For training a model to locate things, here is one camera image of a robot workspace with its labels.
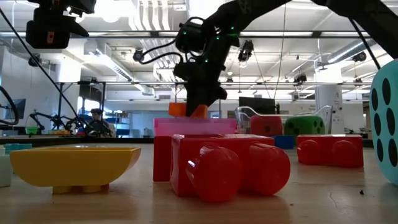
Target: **teal polka dot object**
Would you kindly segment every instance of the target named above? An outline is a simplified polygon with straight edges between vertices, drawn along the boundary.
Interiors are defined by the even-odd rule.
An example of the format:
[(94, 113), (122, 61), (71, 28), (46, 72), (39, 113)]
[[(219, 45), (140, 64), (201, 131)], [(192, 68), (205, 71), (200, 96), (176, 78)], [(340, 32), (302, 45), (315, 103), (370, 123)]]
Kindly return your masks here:
[(398, 60), (383, 66), (374, 77), (370, 110), (376, 159), (384, 176), (398, 185)]

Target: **person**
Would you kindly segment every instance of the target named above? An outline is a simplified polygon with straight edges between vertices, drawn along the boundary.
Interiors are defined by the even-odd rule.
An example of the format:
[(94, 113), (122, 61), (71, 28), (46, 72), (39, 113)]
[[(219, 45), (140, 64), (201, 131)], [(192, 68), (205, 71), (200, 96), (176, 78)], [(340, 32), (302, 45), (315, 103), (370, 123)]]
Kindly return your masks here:
[[(92, 121), (90, 121), (89, 125), (93, 128), (94, 131), (100, 132), (101, 131), (101, 117), (102, 117), (102, 111), (99, 108), (92, 109), (91, 111), (91, 117), (93, 118)], [(106, 122), (105, 120), (103, 122), (103, 127), (102, 131), (106, 132), (109, 130), (109, 123)]]

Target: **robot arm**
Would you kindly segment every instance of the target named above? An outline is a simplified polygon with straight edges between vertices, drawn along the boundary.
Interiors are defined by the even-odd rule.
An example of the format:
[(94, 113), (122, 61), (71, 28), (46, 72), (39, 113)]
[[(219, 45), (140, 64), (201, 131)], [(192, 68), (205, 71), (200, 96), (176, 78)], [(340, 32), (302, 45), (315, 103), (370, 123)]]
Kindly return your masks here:
[[(190, 116), (198, 105), (210, 106), (227, 97), (218, 79), (238, 34), (253, 20), (291, 0), (235, 0), (221, 5), (202, 25), (188, 20), (181, 24), (175, 44), (183, 53), (196, 52), (180, 62), (174, 75), (187, 81), (187, 110)], [(398, 58), (398, 17), (380, 0), (312, 0), (333, 12), (356, 21), (393, 58)]]

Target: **black dot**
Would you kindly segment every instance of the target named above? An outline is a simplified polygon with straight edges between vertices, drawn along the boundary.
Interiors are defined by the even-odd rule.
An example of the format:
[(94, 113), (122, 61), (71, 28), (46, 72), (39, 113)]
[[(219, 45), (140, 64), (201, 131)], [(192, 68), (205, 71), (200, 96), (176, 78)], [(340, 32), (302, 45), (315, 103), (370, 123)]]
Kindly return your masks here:
[(377, 97), (377, 91), (375, 88), (372, 90), (372, 107), (375, 111), (379, 107), (379, 98)]
[(390, 157), (391, 165), (396, 167), (398, 163), (398, 152), (396, 142), (393, 139), (391, 139), (388, 144), (388, 156)]
[(374, 129), (376, 130), (376, 134), (377, 136), (380, 136), (380, 132), (381, 132), (381, 122), (380, 122), (380, 117), (379, 115), (376, 113), (374, 115)]
[(386, 78), (383, 81), (382, 91), (383, 91), (384, 102), (386, 103), (386, 105), (390, 104), (391, 100), (390, 82)]
[(383, 143), (381, 142), (380, 139), (377, 140), (377, 157), (379, 158), (379, 161), (383, 161)]
[(394, 135), (396, 131), (396, 119), (394, 117), (392, 109), (390, 108), (387, 109), (387, 125), (388, 125), (388, 130), (390, 131), (390, 135)]

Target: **desk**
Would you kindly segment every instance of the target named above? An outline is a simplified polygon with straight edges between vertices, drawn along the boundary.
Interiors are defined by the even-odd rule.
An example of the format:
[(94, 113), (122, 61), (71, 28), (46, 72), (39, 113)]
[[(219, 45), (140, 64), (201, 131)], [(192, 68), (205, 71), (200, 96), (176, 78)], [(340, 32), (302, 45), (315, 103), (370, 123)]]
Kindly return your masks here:
[(52, 195), (50, 187), (14, 177), (12, 187), (0, 188), (0, 223), (398, 223), (398, 187), (381, 174), (370, 149), (363, 169), (303, 166), (290, 152), (292, 173), (275, 197), (239, 194), (209, 205), (153, 183), (153, 145), (130, 146), (142, 148), (141, 158), (108, 194)]

